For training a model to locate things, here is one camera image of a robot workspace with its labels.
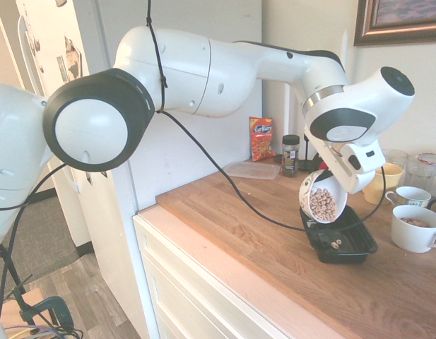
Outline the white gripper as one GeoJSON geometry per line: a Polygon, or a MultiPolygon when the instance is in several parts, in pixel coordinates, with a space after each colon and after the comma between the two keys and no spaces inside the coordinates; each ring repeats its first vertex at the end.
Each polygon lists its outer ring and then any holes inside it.
{"type": "Polygon", "coordinates": [[[346,192],[357,193],[372,181],[377,170],[377,141],[369,145],[330,142],[313,136],[309,129],[304,132],[346,192]]]}

